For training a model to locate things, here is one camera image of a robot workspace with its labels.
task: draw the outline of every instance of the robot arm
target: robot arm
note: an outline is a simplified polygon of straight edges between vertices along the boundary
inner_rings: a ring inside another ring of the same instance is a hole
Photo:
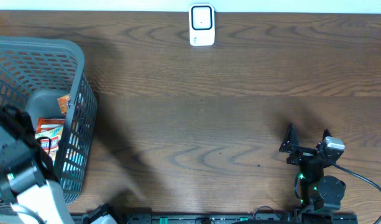
[[[74,223],[30,116],[12,106],[0,107],[0,198],[24,223]]]

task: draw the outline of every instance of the gray plastic basket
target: gray plastic basket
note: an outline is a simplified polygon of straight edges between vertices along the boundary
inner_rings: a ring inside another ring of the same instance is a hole
[[[83,188],[97,111],[84,63],[79,46],[67,40],[0,36],[0,105],[27,111],[35,127],[38,118],[64,118],[57,98],[70,94],[54,163],[67,204]]]

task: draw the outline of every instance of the white device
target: white device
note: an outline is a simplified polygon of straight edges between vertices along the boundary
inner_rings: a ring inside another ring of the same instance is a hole
[[[210,4],[194,4],[189,10],[189,33],[192,46],[209,46],[215,42],[215,14]]]
[[[63,198],[60,184],[47,180],[39,187],[33,185],[17,196],[17,203],[11,204],[25,224],[74,224]],[[117,224],[111,215],[99,217],[91,224]]]

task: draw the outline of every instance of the red snack package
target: red snack package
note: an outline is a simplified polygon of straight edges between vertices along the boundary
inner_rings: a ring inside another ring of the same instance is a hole
[[[44,131],[49,131],[64,124],[65,124],[64,119],[39,118],[37,122],[37,128],[35,129],[35,133],[38,134]]]
[[[58,98],[60,112],[66,115],[68,110],[68,102],[70,101],[70,94]]]

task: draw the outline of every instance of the wooden table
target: wooden table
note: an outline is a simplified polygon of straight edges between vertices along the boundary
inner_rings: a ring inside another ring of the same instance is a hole
[[[187,13],[0,11],[0,35],[85,53],[99,108],[72,212],[292,209],[289,122],[308,147],[329,128],[347,146],[338,164],[381,185],[381,15],[216,13],[215,44],[195,48]],[[342,212],[378,218],[378,190],[325,171],[347,184]]]

